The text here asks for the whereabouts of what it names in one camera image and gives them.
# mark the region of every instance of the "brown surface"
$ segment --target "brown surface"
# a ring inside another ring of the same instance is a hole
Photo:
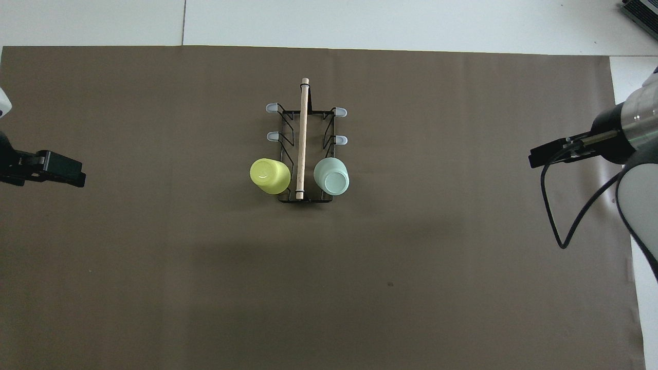
[[[302,77],[349,110],[326,205],[248,176]],[[0,184],[3,368],[642,367],[611,196],[561,251],[526,159],[612,106],[605,57],[6,47],[0,84],[14,147],[88,174]],[[549,172],[561,230],[617,169]]]

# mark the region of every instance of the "mug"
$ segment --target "mug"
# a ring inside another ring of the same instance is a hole
[[[338,158],[327,157],[319,161],[313,170],[313,178],[320,189],[331,196],[343,194],[349,186],[347,168]]]
[[[251,181],[268,194],[279,194],[290,185],[290,170],[285,163],[261,158],[249,170]]]

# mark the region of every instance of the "black wire rack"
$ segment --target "black wire rack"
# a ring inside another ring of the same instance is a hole
[[[286,188],[281,194],[277,195],[278,201],[282,203],[329,203],[334,200],[334,197],[330,194],[327,194],[324,190],[320,189],[319,198],[310,198],[308,193],[305,192],[303,199],[295,198],[295,190],[291,189],[290,186],[295,186],[292,182],[292,176],[295,174],[295,161],[288,153],[286,146],[295,147],[295,128],[291,124],[295,120],[295,115],[299,116],[301,111],[289,111],[285,109],[279,103],[268,104],[267,111],[273,113],[273,110],[270,110],[270,106],[276,104],[276,112],[281,116],[281,129],[276,132],[269,132],[267,134],[268,140],[273,142],[278,142],[280,144],[281,150],[279,154],[279,161],[285,163],[290,168],[290,180],[291,184]],[[321,116],[323,122],[327,122],[326,129],[324,130],[324,135],[322,137],[322,150],[324,152],[324,158],[327,157],[336,157],[336,146],[344,145],[347,142],[345,136],[336,135],[336,110],[342,108],[331,108],[329,111],[314,111],[311,104],[311,91],[309,90],[309,105],[308,105],[308,115]],[[290,130],[290,137],[287,137],[285,132]]]

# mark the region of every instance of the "cup rack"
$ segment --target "cup rack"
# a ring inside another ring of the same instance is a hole
[[[267,140],[271,142],[278,142],[280,144],[281,150],[279,154],[279,161],[289,166],[292,180],[292,174],[295,173],[295,161],[293,161],[292,157],[290,157],[286,146],[289,145],[291,147],[295,147],[295,128],[291,123],[295,120],[295,115],[299,116],[301,111],[289,111],[279,103],[268,104],[265,107],[265,111],[268,113],[278,113],[281,116],[281,129],[279,131],[268,132]],[[314,111],[311,105],[311,92],[309,90],[308,115],[322,116],[323,122],[327,121],[327,119],[329,120],[322,137],[322,149],[326,149],[326,152],[324,153],[325,158],[335,157],[336,146],[347,144],[347,137],[336,135],[336,117],[347,116],[347,109],[334,107],[329,111]],[[286,127],[288,127],[290,130],[290,138],[284,134]],[[286,190],[277,195],[278,201],[282,203],[329,203],[334,199],[333,196],[327,194],[322,189],[320,189],[319,198],[309,198],[305,193],[303,199],[296,199],[294,195],[295,190],[291,190],[290,186],[294,186],[292,181]]]

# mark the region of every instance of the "wooden handle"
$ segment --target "wooden handle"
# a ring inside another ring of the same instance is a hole
[[[299,113],[299,156],[297,157],[297,191],[295,198],[304,199],[304,170],[306,169],[306,122],[309,118],[309,79],[301,79],[301,108]]]

